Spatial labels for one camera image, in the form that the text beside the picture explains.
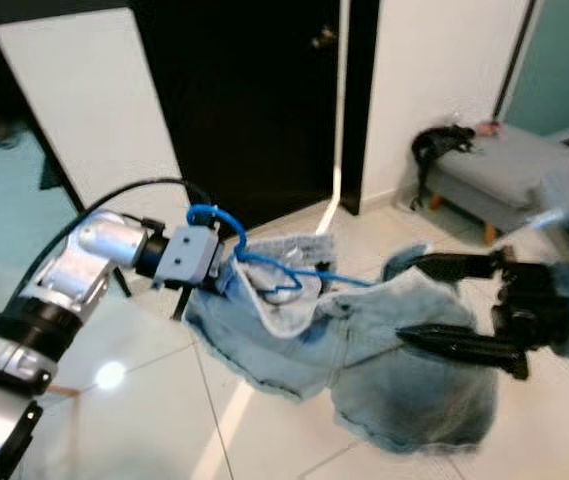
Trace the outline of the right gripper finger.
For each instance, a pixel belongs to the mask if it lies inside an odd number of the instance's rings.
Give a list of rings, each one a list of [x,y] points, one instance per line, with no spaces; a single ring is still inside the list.
[[[499,369],[520,381],[530,375],[527,349],[507,335],[484,335],[468,326],[444,324],[403,326],[395,334],[407,346],[459,364]]]
[[[493,279],[512,261],[504,250],[490,253],[425,253],[408,261],[435,282],[457,283],[464,279]]]

